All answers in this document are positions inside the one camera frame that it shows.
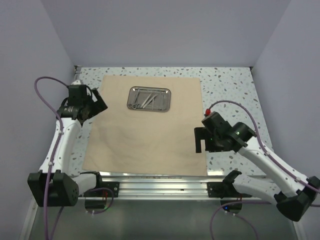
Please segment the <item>beige surgical wrap cloth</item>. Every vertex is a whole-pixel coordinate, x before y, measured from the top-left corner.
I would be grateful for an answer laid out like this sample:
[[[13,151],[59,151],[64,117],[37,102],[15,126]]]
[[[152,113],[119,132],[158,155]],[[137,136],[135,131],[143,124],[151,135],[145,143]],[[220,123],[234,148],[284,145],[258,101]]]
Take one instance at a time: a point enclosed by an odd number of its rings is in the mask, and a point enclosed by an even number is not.
[[[132,87],[166,88],[167,112],[130,110]],[[93,120],[83,169],[109,173],[206,176],[194,129],[203,119],[201,83],[190,77],[106,75],[99,93],[107,110]]]

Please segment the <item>steel surgical scissors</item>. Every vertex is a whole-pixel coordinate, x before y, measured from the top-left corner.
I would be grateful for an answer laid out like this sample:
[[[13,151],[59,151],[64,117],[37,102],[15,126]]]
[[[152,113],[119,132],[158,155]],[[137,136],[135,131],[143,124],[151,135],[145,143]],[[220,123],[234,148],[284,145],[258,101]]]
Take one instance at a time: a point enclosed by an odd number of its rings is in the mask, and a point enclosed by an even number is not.
[[[134,98],[133,98],[133,102],[132,103],[129,103],[127,106],[129,109],[133,109],[135,110],[138,106],[138,97],[139,97],[139,94],[140,94],[140,90],[136,90],[135,91],[135,95],[134,95]]]

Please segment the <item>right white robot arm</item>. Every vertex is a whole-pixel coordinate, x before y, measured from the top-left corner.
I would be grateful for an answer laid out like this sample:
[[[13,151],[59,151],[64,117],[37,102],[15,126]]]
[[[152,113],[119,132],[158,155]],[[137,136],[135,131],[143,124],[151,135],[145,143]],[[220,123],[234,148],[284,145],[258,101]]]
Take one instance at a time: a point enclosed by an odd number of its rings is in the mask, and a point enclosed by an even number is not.
[[[217,112],[202,120],[202,127],[194,128],[195,152],[201,153],[201,141],[209,153],[235,152],[254,163],[271,182],[232,170],[219,185],[207,184],[210,197],[231,198],[252,196],[276,206],[291,221],[298,222],[312,205],[320,188],[316,176],[307,177],[285,163],[264,144],[245,123],[230,125]]]

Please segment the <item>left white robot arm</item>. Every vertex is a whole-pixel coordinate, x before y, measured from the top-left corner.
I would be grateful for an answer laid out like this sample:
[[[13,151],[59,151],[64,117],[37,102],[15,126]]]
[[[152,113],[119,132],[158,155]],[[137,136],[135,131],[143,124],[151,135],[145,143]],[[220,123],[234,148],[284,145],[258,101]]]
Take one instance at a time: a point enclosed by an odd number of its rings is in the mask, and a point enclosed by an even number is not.
[[[102,176],[89,171],[71,178],[69,161],[78,133],[85,121],[107,109],[96,88],[85,84],[68,86],[66,97],[56,111],[54,137],[38,172],[30,173],[27,184],[39,207],[71,207],[85,192],[92,196],[103,193]]]

